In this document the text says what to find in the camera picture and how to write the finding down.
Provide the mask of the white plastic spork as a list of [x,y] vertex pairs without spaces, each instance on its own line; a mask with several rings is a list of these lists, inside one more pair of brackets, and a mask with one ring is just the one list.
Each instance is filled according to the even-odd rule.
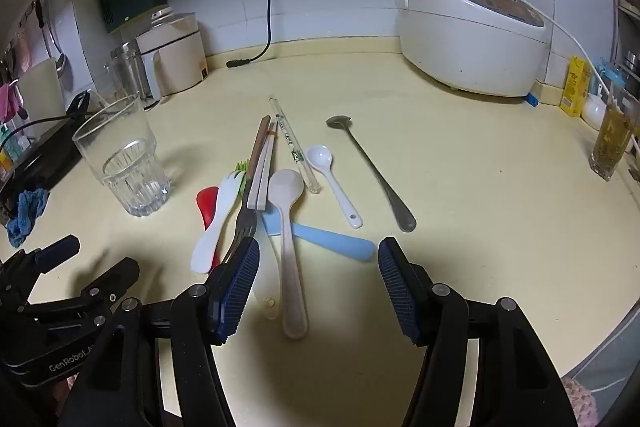
[[241,178],[236,171],[233,171],[222,179],[221,184],[218,187],[218,196],[216,204],[216,213],[212,226],[209,228],[209,232],[212,228],[216,228],[219,231],[219,236],[222,230],[224,222],[226,222],[230,211],[232,210],[236,198],[239,194]]

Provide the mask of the green silicone brush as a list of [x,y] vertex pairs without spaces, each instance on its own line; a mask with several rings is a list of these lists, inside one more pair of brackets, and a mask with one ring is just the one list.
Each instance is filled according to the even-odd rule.
[[236,165],[234,170],[238,173],[239,177],[241,178],[241,182],[240,182],[240,186],[239,186],[239,194],[243,195],[245,192],[245,187],[246,187],[246,175],[247,175],[247,170],[248,170],[248,161],[244,160],[244,161],[239,161]]

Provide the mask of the clear glass jar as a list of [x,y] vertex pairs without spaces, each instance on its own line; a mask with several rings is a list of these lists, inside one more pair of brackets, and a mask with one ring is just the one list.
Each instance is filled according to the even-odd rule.
[[137,41],[130,40],[112,49],[110,59],[105,68],[118,87],[128,95],[137,95],[143,103],[151,103],[152,92]]

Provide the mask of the small white teapot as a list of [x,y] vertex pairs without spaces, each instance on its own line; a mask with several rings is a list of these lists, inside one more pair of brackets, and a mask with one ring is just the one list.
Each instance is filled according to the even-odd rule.
[[599,131],[606,111],[606,104],[599,95],[588,93],[582,106],[582,120],[594,130]]

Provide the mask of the red plastic spoon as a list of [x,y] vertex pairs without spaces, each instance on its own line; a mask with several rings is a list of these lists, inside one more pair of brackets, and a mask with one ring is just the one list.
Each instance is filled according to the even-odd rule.
[[207,273],[213,264],[219,231],[216,228],[212,228],[211,232],[208,230],[214,222],[217,196],[218,187],[216,186],[205,187],[196,195],[196,205],[200,210],[205,229],[192,254],[191,268],[196,273]]

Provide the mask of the white chopsticks pair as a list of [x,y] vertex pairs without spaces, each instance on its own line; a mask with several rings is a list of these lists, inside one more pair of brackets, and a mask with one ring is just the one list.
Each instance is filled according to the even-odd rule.
[[270,164],[274,139],[277,135],[277,123],[271,121],[267,130],[266,139],[258,158],[256,173],[250,193],[248,193],[247,207],[251,210],[264,211],[267,206],[268,181],[270,176]]

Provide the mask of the beige electric kettle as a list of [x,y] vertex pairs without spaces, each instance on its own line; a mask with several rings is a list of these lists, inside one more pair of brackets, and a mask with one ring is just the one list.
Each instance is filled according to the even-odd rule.
[[208,77],[198,20],[193,12],[164,6],[151,15],[151,26],[136,38],[152,98],[186,91]]

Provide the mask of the small white ceramic spoon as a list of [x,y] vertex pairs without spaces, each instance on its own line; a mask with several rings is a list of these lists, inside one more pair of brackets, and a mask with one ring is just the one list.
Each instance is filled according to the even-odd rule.
[[332,172],[333,155],[331,151],[325,145],[314,145],[308,148],[306,157],[311,167],[320,172],[322,176],[326,178],[326,182],[329,183],[329,187],[331,187],[337,204],[340,205],[349,225],[354,229],[361,228],[363,221],[360,214],[356,210],[355,206],[352,205],[352,202],[347,197]]

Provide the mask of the white rice cooker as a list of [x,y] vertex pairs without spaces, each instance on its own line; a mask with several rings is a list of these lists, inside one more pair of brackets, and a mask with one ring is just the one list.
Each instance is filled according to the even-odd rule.
[[523,0],[397,0],[404,57],[446,86],[524,98],[550,48],[548,20]]

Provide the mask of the wooden handled metal fork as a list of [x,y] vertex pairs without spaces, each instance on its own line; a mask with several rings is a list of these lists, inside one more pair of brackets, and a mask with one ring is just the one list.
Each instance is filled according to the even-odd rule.
[[256,230],[256,211],[248,208],[248,198],[250,197],[250,189],[252,188],[254,181],[254,174],[256,171],[258,159],[260,153],[262,153],[262,146],[264,145],[268,127],[270,124],[270,116],[266,115],[262,117],[260,121],[252,153],[250,153],[250,160],[248,161],[247,170],[245,173],[245,190],[242,196],[242,205],[235,221],[235,233],[233,236],[232,244],[227,251],[227,254],[222,258],[222,263],[228,262],[233,256],[235,249],[238,248],[244,237],[253,237]]

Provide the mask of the clear drinking glass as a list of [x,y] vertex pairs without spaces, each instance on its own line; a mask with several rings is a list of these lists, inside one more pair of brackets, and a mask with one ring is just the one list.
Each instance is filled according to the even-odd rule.
[[170,181],[137,96],[100,109],[79,127],[73,141],[96,179],[131,216],[149,216],[168,201]]

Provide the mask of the blue cloth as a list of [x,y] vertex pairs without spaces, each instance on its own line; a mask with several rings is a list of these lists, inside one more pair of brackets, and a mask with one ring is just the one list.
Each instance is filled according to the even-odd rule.
[[49,191],[36,188],[18,196],[17,215],[6,224],[6,234],[12,247],[20,247],[34,229],[36,220],[44,213]]

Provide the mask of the large beige plastic spoon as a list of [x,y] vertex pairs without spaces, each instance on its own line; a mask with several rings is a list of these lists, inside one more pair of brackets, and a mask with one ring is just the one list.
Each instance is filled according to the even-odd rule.
[[269,180],[268,199],[280,213],[281,223],[281,311],[282,327],[290,339],[302,339],[308,319],[293,241],[291,210],[304,191],[304,181],[292,169],[281,169]]

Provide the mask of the long metal spoon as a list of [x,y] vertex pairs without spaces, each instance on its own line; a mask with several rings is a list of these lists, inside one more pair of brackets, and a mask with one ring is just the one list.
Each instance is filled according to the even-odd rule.
[[326,125],[332,129],[343,130],[348,135],[350,142],[354,144],[354,147],[356,147],[356,150],[358,150],[358,153],[372,171],[373,176],[375,176],[376,181],[380,184],[380,187],[387,198],[387,202],[390,204],[390,209],[393,211],[398,228],[405,233],[414,231],[416,229],[416,218],[393,187],[386,181],[381,171],[376,168],[374,162],[355,138],[355,135],[352,134],[350,131],[351,122],[352,118],[349,116],[336,115],[328,118],[326,120]]

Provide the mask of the glass of yellow tea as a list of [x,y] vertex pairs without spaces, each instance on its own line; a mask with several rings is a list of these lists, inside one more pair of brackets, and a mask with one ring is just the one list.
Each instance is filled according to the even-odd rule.
[[600,131],[589,157],[592,171],[610,181],[639,124],[639,101],[612,83]]

